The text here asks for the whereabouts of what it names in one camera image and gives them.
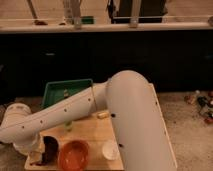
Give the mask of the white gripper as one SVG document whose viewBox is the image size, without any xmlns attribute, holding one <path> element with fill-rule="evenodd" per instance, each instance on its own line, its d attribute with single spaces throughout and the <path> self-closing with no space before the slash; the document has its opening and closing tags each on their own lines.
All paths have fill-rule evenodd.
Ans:
<svg viewBox="0 0 213 171">
<path fill-rule="evenodd" d="M 24 146 L 24 151 L 27 155 L 29 155 L 31 152 L 44 153 L 44 137 L 40 134 L 35 134 L 28 138 L 26 145 Z"/>
</svg>

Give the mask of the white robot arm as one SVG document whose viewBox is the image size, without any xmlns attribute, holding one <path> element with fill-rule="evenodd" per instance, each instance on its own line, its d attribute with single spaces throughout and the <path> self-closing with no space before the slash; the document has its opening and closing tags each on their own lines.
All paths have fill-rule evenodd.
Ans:
<svg viewBox="0 0 213 171">
<path fill-rule="evenodd" d="M 155 90 L 143 75 L 131 70 L 36 113 L 23 103 L 8 106 L 0 141 L 29 152 L 36 148 L 41 131 L 103 110 L 110 114 L 125 171 L 177 171 Z"/>
</svg>

